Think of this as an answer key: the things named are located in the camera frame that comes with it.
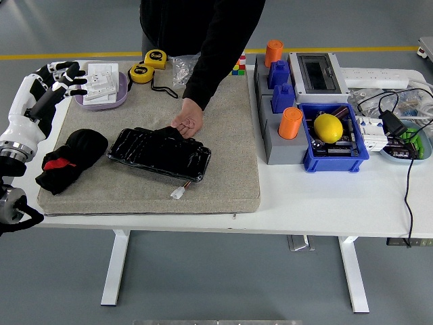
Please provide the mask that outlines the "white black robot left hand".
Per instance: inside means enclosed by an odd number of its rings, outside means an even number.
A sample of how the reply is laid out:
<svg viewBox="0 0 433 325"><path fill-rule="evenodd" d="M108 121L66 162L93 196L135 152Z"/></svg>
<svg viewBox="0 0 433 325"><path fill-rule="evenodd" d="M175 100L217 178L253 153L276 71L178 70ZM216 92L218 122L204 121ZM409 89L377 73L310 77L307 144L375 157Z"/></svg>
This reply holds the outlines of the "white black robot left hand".
<svg viewBox="0 0 433 325"><path fill-rule="evenodd" d="M52 62L24 77L9 111L9 127L3 141L18 142L31 147L51 133L56 105L68 96L84 94L73 90L84 85L85 72L75 61Z"/></svg>

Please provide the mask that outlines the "person's left hand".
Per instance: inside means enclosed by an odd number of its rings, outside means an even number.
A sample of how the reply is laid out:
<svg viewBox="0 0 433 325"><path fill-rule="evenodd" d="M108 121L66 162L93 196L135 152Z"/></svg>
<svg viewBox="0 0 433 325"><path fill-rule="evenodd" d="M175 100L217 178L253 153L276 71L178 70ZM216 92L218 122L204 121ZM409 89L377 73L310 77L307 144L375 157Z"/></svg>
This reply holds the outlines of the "person's left hand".
<svg viewBox="0 0 433 325"><path fill-rule="evenodd" d="M180 113L171 121L170 126L176 129L185 139L192 138L203 126L204 113L191 99L183 99Z"/></svg>

